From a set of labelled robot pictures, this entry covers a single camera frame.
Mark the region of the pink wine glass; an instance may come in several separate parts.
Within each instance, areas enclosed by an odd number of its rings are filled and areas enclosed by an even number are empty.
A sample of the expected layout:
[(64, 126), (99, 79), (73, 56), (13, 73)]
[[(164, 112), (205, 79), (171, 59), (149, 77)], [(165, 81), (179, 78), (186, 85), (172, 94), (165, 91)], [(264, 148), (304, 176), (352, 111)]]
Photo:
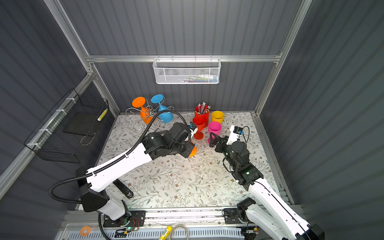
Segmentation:
[(216, 136), (219, 136), (222, 130), (222, 125), (218, 122), (211, 122), (208, 125), (209, 128), (209, 139), (208, 143), (210, 143), (211, 139), (214, 139)]

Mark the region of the orange wine glass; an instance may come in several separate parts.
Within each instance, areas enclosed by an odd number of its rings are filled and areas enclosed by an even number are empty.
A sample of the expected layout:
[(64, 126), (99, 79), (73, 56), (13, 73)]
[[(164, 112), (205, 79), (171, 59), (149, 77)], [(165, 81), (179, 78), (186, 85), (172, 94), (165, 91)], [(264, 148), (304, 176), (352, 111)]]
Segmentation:
[(145, 124), (149, 124), (152, 121), (153, 116), (155, 115), (155, 110), (149, 105), (146, 98), (137, 97), (132, 101), (132, 105), (139, 110), (140, 116)]
[(189, 152), (189, 158), (191, 158), (197, 153), (197, 147), (192, 140), (190, 140), (187, 147)]

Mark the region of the yellow wine glass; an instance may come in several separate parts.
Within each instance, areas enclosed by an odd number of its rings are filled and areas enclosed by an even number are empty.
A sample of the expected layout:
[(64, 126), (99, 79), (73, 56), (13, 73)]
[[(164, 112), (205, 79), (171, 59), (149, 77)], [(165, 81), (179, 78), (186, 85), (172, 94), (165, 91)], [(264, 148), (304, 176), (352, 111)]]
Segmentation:
[(221, 111), (214, 111), (212, 112), (212, 121), (217, 122), (219, 124), (223, 123), (223, 120), (225, 118), (225, 114)]

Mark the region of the red wine glass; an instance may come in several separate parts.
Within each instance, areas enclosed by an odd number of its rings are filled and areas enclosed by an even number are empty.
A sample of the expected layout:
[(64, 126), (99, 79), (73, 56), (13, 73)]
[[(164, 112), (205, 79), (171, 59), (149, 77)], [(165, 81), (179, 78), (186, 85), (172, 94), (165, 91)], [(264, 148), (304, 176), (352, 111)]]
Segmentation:
[(193, 118), (193, 123), (197, 126), (197, 132), (194, 134), (196, 140), (201, 140), (204, 137), (202, 133), (205, 128), (205, 118), (203, 116), (196, 116)]

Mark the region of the chrome wine glass rack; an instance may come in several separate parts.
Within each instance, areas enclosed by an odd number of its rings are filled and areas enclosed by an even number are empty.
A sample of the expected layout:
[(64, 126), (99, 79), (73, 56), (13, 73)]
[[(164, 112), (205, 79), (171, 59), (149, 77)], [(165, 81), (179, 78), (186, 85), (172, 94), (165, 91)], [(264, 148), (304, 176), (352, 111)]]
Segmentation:
[(147, 98), (137, 97), (132, 101), (132, 107), (126, 109), (125, 115), (132, 117), (136, 113), (133, 110), (138, 111), (138, 114), (141, 117), (141, 120), (138, 120), (134, 123), (133, 129), (140, 131), (143, 130), (153, 119), (153, 116), (160, 111), (160, 106), (164, 106), (163, 102), (165, 101), (165, 97), (156, 97), (154, 104), (159, 104), (158, 107), (153, 108), (150, 105)]

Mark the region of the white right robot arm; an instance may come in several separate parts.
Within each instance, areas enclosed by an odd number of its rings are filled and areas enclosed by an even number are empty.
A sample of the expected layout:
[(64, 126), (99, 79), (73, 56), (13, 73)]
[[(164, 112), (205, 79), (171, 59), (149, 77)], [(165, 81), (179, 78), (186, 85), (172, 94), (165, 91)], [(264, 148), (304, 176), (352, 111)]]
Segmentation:
[(210, 134), (210, 147), (222, 153), (236, 182), (251, 197), (237, 204), (242, 222), (252, 222), (274, 240), (323, 240), (325, 232), (319, 225), (311, 225), (272, 189), (263, 174), (250, 162), (250, 152), (239, 134), (219, 137)]

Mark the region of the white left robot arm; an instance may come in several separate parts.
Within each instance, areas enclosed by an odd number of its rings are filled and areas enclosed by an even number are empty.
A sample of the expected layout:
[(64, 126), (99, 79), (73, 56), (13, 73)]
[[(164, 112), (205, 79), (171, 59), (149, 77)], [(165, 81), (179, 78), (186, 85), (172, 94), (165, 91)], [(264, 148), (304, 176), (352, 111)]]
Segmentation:
[(85, 212), (99, 212), (111, 220), (129, 217), (130, 212), (122, 200), (107, 191), (107, 186), (135, 168), (159, 157), (181, 155), (188, 158), (195, 144), (191, 138), (197, 133), (194, 123), (175, 123), (170, 130), (145, 135), (136, 148), (130, 148), (112, 160), (90, 168), (93, 175), (85, 181), (78, 181), (81, 192), (81, 205)]

